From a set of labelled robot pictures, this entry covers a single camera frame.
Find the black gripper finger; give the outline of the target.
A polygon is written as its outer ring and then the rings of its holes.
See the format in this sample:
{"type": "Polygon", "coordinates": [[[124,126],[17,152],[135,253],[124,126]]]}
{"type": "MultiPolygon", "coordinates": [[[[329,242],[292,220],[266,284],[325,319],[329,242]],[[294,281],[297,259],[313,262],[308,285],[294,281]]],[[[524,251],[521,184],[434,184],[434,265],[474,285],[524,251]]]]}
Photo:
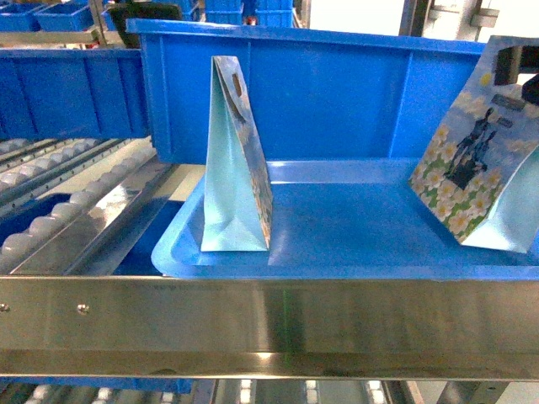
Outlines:
{"type": "Polygon", "coordinates": [[[521,97],[529,104],[539,105],[539,74],[536,74],[523,84],[521,97]]]}

